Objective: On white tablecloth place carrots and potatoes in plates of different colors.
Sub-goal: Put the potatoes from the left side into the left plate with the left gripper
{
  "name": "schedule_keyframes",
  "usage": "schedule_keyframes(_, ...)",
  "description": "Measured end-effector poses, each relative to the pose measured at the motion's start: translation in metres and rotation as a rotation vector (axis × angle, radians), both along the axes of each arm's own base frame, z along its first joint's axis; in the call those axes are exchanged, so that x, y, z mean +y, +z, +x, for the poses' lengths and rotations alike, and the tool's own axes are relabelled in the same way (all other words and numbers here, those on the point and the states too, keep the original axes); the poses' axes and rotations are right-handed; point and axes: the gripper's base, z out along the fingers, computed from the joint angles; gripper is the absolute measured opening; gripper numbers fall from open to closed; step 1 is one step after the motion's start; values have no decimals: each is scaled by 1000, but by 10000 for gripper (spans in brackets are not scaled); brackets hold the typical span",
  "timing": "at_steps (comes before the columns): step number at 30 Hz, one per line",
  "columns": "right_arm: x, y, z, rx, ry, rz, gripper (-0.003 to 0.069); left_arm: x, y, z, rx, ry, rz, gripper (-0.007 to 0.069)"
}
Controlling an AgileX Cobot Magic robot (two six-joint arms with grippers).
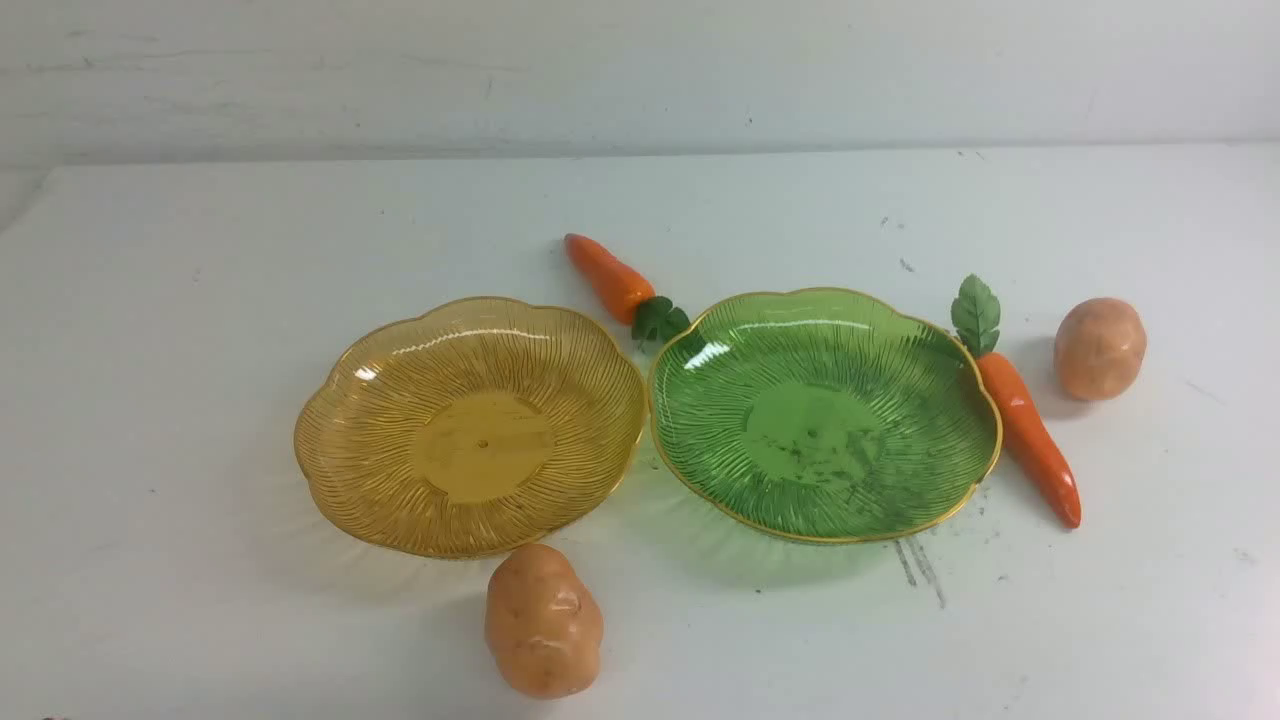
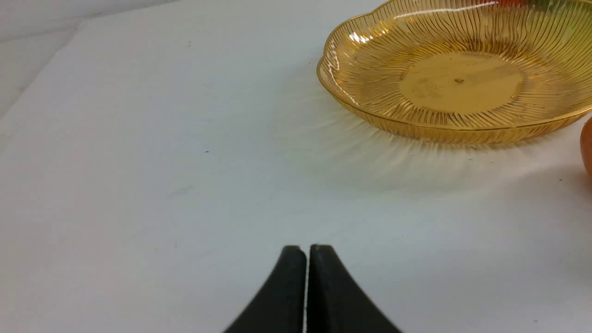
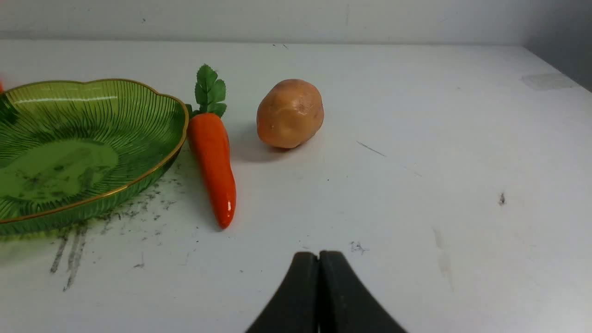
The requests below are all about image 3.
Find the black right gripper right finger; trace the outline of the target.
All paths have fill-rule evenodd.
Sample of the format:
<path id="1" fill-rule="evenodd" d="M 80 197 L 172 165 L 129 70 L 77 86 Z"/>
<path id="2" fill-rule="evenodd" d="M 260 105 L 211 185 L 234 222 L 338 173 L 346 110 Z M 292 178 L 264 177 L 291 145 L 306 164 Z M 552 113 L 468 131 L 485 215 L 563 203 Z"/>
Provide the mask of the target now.
<path id="1" fill-rule="evenodd" d="M 321 251 L 319 265 L 321 333 L 405 333 L 364 286 L 343 253 Z"/>

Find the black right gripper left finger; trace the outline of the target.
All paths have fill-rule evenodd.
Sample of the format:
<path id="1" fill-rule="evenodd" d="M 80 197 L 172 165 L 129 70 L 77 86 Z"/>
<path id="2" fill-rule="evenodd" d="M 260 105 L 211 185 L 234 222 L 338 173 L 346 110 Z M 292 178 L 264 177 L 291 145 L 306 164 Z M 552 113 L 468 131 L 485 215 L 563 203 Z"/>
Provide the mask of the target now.
<path id="1" fill-rule="evenodd" d="M 316 333 L 319 259 L 295 253 L 275 294 L 250 325 L 248 333 Z"/>

